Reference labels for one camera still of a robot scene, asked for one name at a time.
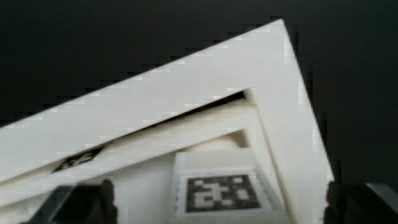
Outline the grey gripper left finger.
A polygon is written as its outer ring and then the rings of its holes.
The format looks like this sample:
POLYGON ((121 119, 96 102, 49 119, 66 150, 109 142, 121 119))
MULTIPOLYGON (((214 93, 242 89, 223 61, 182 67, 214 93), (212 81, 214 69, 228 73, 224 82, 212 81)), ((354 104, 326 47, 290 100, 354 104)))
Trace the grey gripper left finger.
POLYGON ((63 185, 24 224, 118 224, 114 184, 63 185))

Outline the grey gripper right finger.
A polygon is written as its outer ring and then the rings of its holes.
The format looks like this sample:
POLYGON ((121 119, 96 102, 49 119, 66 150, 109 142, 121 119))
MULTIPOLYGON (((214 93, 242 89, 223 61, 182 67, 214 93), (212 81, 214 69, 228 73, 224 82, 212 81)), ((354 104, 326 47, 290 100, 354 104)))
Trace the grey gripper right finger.
POLYGON ((398 224, 398 186, 329 183, 326 224, 398 224))

